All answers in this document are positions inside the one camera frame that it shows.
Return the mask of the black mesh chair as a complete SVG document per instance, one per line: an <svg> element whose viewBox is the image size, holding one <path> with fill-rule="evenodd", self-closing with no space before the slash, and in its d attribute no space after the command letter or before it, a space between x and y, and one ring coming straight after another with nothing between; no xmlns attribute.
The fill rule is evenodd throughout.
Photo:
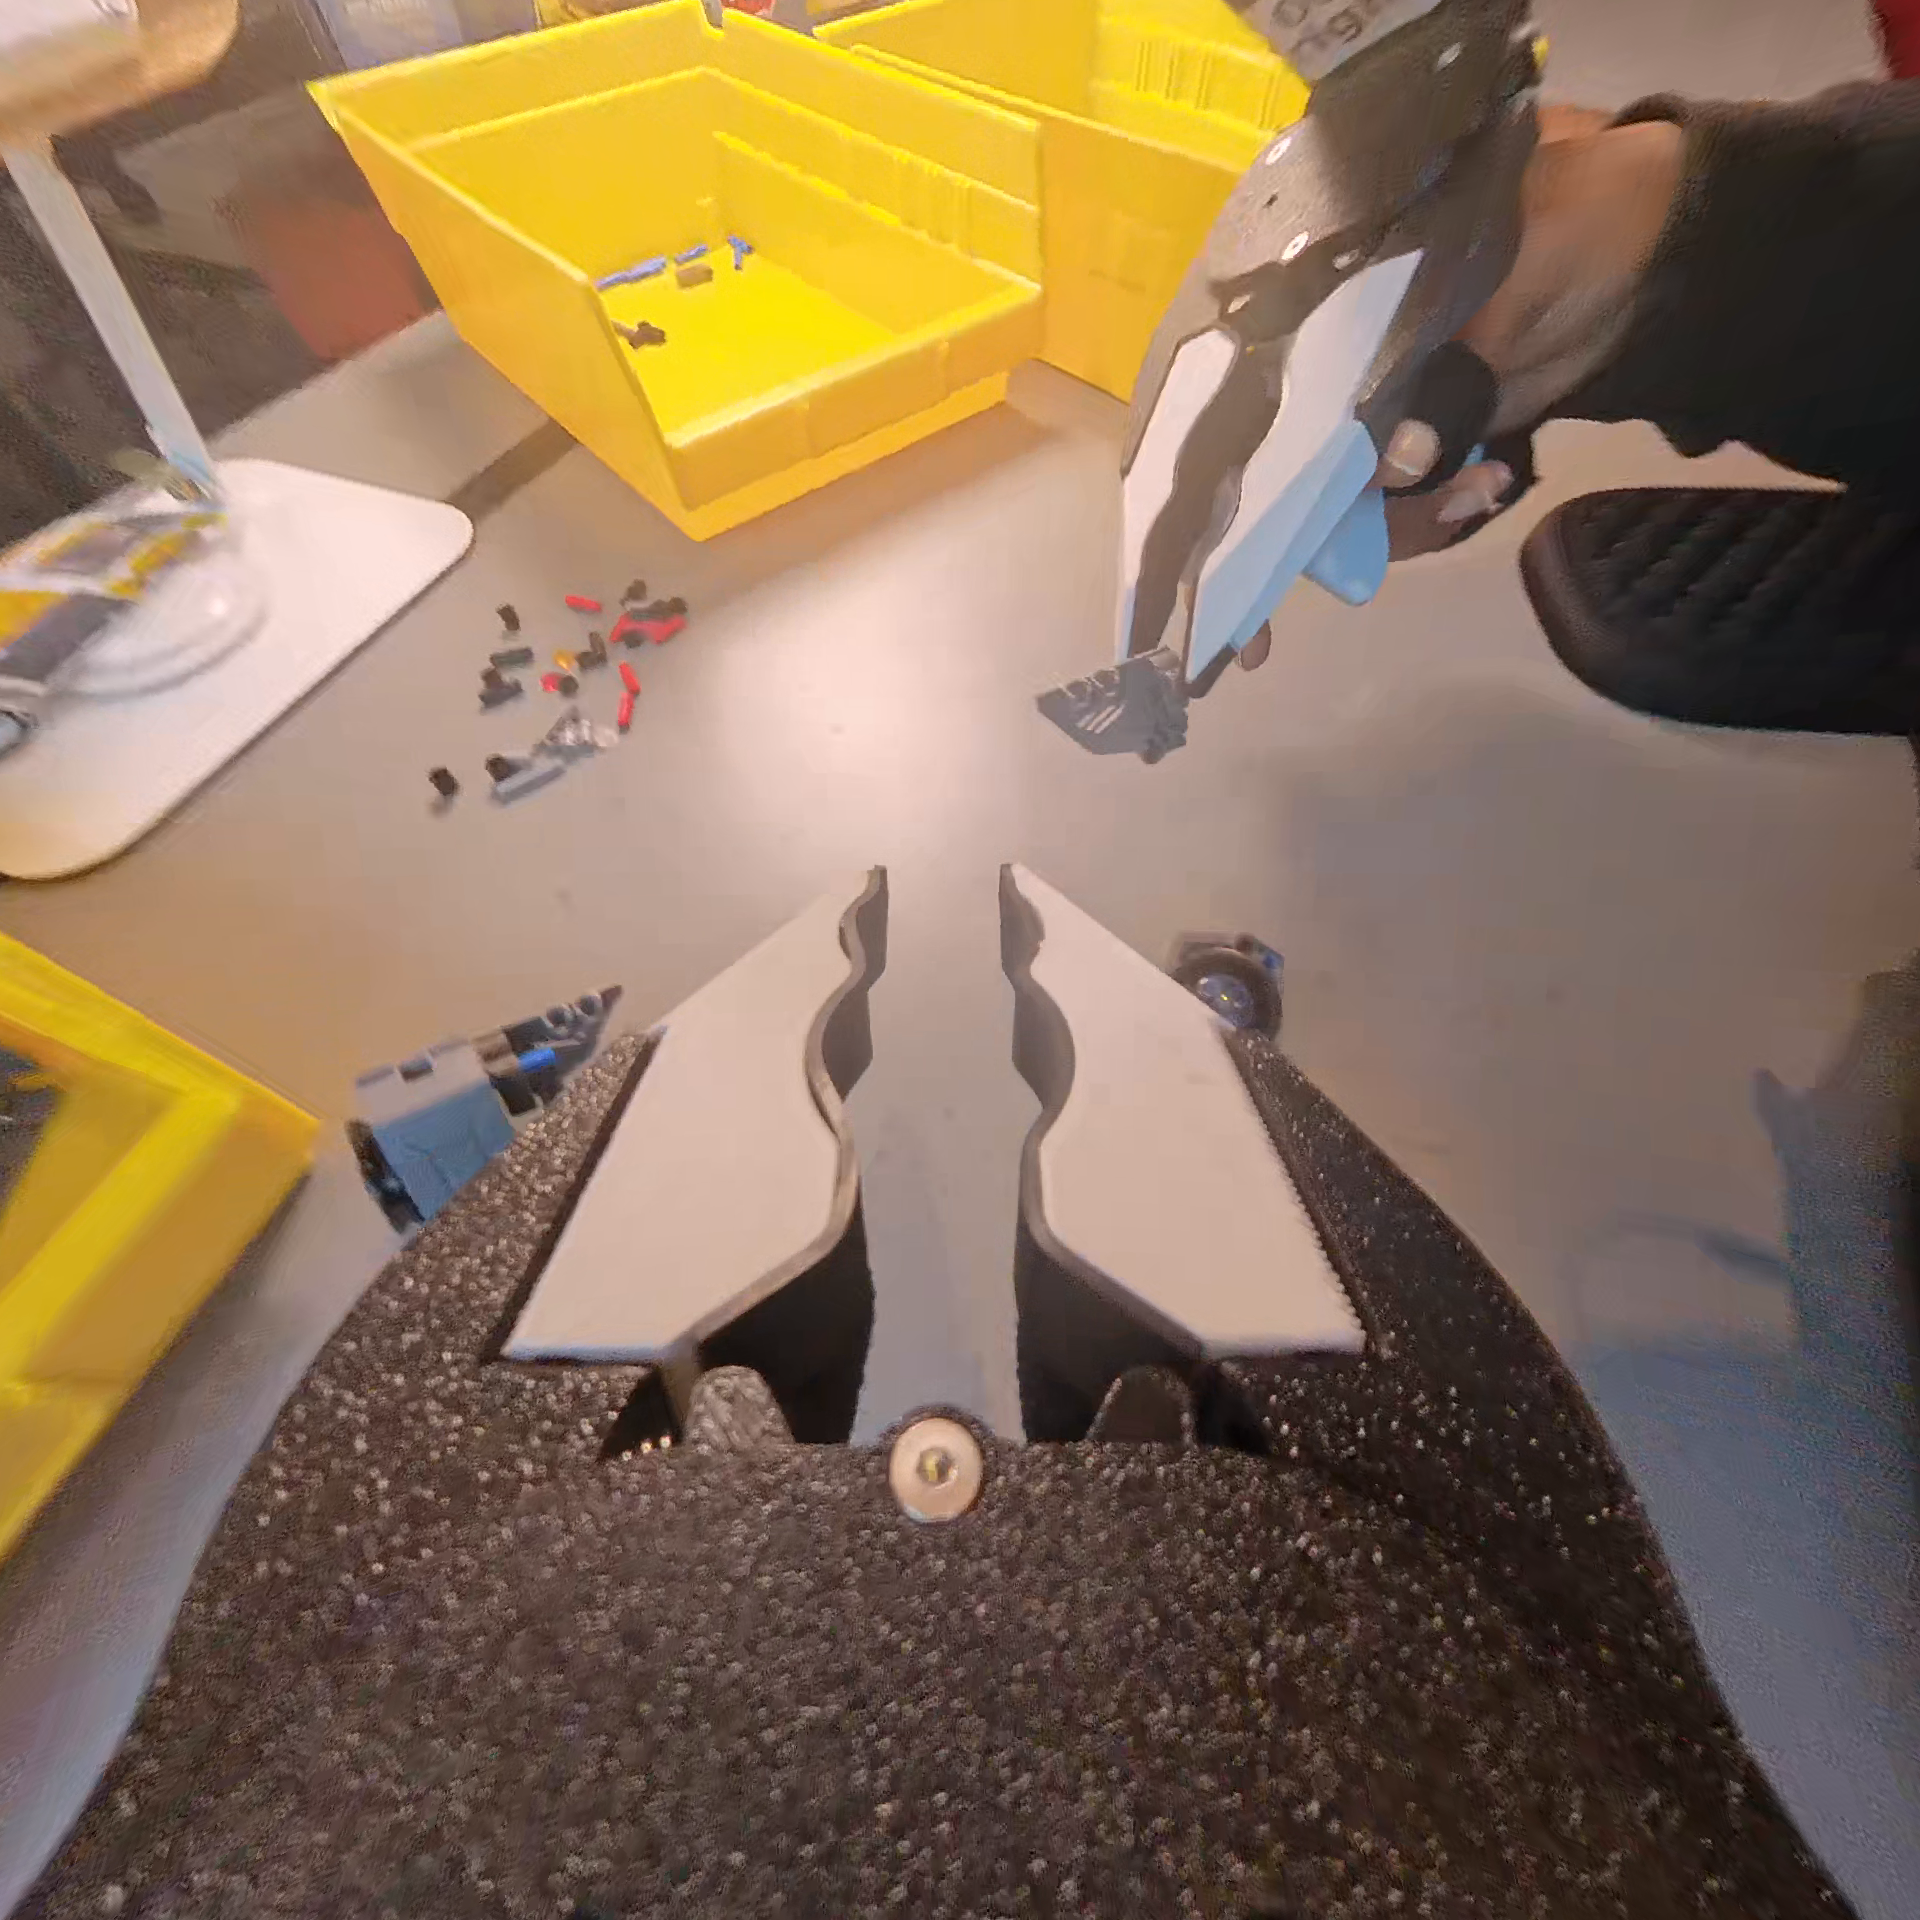
<svg viewBox="0 0 1920 1920"><path fill-rule="evenodd" d="M1520 548L1559 662L1703 730L1917 736L1917 511L1859 491L1575 496Z"/></svg>

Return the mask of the white booklet stand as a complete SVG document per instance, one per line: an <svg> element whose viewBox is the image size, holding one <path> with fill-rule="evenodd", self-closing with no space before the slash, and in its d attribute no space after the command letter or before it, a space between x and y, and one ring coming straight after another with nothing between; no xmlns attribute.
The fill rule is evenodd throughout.
<svg viewBox="0 0 1920 1920"><path fill-rule="evenodd" d="M431 498L288 463L214 461L56 159L55 138L202 79L235 20L235 5L3 5L3 164L150 445L127 487L81 511L167 496L222 508L225 542L205 560L243 560L270 599L250 642L198 678L127 701L47 701L38 730L3 752L6 879L63 879L123 855L448 574L473 539L467 517Z"/></svg>

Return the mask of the person's right hand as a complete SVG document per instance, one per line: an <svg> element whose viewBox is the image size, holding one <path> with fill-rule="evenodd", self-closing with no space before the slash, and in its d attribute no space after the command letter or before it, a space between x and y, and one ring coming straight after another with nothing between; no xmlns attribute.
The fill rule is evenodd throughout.
<svg viewBox="0 0 1920 1920"><path fill-rule="evenodd" d="M1496 517L1518 487L1496 447L1520 447L1617 349L1681 181L1685 146L1685 131L1666 118L1542 108L1518 255L1456 336L1495 375L1491 439L1433 491L1382 503L1392 560L1438 552Z"/></svg>

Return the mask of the person's right forearm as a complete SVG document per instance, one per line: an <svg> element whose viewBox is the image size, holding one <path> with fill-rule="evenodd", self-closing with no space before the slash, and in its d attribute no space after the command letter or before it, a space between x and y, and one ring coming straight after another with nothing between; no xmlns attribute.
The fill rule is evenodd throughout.
<svg viewBox="0 0 1920 1920"><path fill-rule="evenodd" d="M1552 416L1914 504L1917 82L1653 94L1615 115L1638 123L1677 128L1681 174L1619 344Z"/></svg>

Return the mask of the yellow printed leaflet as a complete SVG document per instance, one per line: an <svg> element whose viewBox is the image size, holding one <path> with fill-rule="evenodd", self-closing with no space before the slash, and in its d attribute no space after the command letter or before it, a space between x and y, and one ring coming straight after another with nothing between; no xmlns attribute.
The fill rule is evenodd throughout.
<svg viewBox="0 0 1920 1920"><path fill-rule="evenodd" d="M227 517L167 496L65 517L3 550L3 752L34 733L88 653L157 607L174 576L225 542Z"/></svg>

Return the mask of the grey brick wheel assembly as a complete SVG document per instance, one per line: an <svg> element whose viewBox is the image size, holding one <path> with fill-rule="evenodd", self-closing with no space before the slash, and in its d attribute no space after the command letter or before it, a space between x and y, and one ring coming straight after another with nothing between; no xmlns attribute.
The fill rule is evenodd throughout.
<svg viewBox="0 0 1920 1920"><path fill-rule="evenodd" d="M1229 1030L1280 1039L1283 959L1257 934L1182 932L1169 948L1168 973Z"/></svg>

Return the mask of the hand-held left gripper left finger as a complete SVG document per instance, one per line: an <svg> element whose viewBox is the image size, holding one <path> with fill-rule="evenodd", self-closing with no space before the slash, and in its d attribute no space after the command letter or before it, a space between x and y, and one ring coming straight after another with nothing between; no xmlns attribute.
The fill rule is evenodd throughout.
<svg viewBox="0 0 1920 1920"><path fill-rule="evenodd" d="M504 1324L511 1362L686 1372L854 1223L888 875L854 870L671 1007Z"/></svg>

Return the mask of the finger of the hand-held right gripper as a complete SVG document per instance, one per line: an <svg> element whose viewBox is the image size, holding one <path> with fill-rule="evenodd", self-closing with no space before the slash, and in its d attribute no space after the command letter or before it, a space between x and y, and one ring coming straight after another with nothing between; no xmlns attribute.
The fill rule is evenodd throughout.
<svg viewBox="0 0 1920 1920"><path fill-rule="evenodd" d="M1120 461L1123 680L1214 680L1264 647L1286 594L1286 536L1266 526L1286 498L1266 455L1283 390L1283 331L1159 324Z"/></svg>
<svg viewBox="0 0 1920 1920"><path fill-rule="evenodd" d="M1301 578L1351 607L1379 589L1379 453L1359 420L1359 390L1422 262L1419 246L1378 260L1293 333L1272 423L1215 496L1219 530L1205 530L1194 546L1183 640L1190 694L1246 648Z"/></svg>

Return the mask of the pile of small brick parts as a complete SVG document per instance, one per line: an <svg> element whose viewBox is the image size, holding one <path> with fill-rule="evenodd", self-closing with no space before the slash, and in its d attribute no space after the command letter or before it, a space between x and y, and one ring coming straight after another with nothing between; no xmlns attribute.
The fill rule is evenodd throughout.
<svg viewBox="0 0 1920 1920"><path fill-rule="evenodd" d="M563 592L561 623L544 637L514 603L494 610L495 632L462 683L458 717L474 746L440 750L423 771L423 812L462 805L510 808L609 757L640 720L642 660L688 630L689 603L648 592Z"/></svg>

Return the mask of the yellow plastic bin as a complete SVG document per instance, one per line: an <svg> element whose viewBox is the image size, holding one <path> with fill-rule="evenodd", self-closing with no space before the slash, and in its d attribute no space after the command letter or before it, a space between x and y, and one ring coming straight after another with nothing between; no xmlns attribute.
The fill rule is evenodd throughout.
<svg viewBox="0 0 1920 1920"><path fill-rule="evenodd" d="M320 1123L1 942L1 1555L307 1173Z"/></svg>
<svg viewBox="0 0 1920 1920"><path fill-rule="evenodd" d="M818 36L1037 120L1040 357L1117 400L1232 188L1307 103L1223 3L906 3Z"/></svg>
<svg viewBox="0 0 1920 1920"><path fill-rule="evenodd" d="M991 408L1040 357L1040 131L899 67L658 5L312 96L464 342L689 539ZM667 271L593 290L647 255ZM683 290L695 259L713 280Z"/></svg>

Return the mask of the grey desk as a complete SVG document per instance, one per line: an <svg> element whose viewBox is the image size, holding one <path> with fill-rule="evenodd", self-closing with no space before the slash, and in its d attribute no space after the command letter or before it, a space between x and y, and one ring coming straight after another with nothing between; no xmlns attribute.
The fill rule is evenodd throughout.
<svg viewBox="0 0 1920 1920"><path fill-rule="evenodd" d="M1161 959L1283 956L1307 1074L1475 1238L1647 1491L1743 1731L1859 1915L1914 1893L1914 1448L1887 1192L1912 1005L1914 800L1885 741L1689 733L1593 699L1513 576L1541 509L1379 600L1301 592L1278 659L1155 771L1032 692L1103 655L1117 406L1014 400L717 544L686 544L442 319L224 434L442 494L470 555L184 803L3 932L336 1120L352 1079L622 982L663 1015L881 863L890 948L853 1095L879 1309L862 1436L949 1403L1016 1436L1016 1154L995 877ZM425 814L514 603L689 603L632 736L521 805Z"/></svg>

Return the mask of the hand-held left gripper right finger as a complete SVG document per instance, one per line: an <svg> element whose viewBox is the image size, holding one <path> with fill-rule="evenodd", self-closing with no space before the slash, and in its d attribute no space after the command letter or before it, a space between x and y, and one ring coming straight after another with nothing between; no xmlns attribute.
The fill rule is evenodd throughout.
<svg viewBox="0 0 1920 1920"><path fill-rule="evenodd" d="M1026 866L998 874L1019 1159L1023 1411L1096 1411L1139 1367L1352 1362L1366 1335L1229 1042L1190 986Z"/></svg>

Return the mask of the white round disc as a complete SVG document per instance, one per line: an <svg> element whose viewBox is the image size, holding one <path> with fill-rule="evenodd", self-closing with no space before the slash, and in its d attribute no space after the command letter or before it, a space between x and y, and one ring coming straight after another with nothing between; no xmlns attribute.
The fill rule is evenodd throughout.
<svg viewBox="0 0 1920 1920"><path fill-rule="evenodd" d="M263 578L243 560L189 560L109 613L49 691L61 699L127 701L177 688L249 645L266 603Z"/></svg>

